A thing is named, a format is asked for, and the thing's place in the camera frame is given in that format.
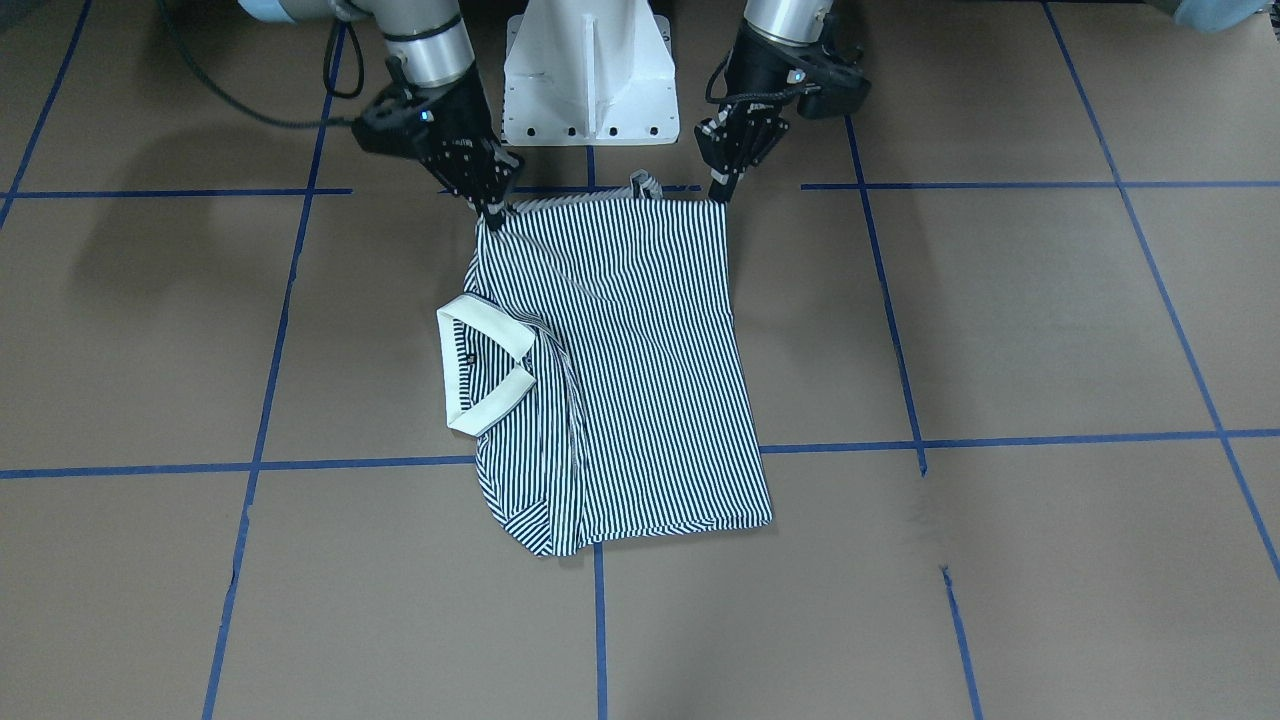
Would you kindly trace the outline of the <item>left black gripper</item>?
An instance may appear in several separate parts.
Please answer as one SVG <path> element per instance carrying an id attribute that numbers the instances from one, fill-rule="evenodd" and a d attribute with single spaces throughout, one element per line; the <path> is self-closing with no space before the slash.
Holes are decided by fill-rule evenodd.
<path id="1" fill-rule="evenodd" d="M 791 45 L 742 24 L 733 46 L 707 81 L 713 117 L 700 120 L 694 138 L 709 167 L 708 199 L 732 201 L 742 176 L 759 167 L 787 135 L 782 111 L 796 104 L 804 119 L 818 120 L 858 111 L 870 92 L 859 61 L 861 50 L 842 54 L 838 27 L 822 24 L 812 42 Z"/>

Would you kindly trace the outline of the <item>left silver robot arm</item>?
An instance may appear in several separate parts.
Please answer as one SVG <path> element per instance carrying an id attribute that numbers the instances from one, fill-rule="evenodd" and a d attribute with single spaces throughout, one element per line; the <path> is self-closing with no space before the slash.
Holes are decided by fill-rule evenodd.
<path id="1" fill-rule="evenodd" d="M 730 202 L 741 177 L 759 167 L 790 129 L 785 108 L 797 104 L 803 119 L 850 119 L 860 110 L 872 82 L 860 65 L 863 49 L 842 53 L 837 1 L 746 1 L 732 47 L 704 90 L 716 113 L 698 123 L 692 137 L 710 170 L 709 197 Z M 1229 29 L 1277 1 L 1149 1 L 1171 22 L 1202 33 Z M 716 95 L 718 78 L 724 94 Z M 899 182 L 868 183 L 861 170 L 852 184 L 812 184 L 815 190 L 978 190 L 978 188 L 1262 188 L 1276 181 L 1111 181 L 1064 182 Z"/>

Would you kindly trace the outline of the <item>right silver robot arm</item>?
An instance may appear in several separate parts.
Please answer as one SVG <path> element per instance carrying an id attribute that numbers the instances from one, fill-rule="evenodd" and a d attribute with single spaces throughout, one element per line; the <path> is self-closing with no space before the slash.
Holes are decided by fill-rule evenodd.
<path id="1" fill-rule="evenodd" d="M 353 119 L 370 154 L 410 159 L 463 199 L 489 231 L 506 222 L 524 159 L 502 146 L 457 1 L 242 1 L 262 22 L 375 23 L 389 85 Z"/>

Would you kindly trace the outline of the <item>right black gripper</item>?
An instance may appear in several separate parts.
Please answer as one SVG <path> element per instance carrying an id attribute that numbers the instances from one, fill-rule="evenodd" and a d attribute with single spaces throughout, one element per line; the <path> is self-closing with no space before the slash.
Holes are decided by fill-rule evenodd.
<path id="1" fill-rule="evenodd" d="M 498 140 L 476 65 L 438 86 L 411 83 L 407 61 L 397 56 L 387 69 L 390 83 L 352 122 L 357 145 L 420 163 L 447 193 L 476 201 L 479 219 L 498 232 L 524 159 Z"/>

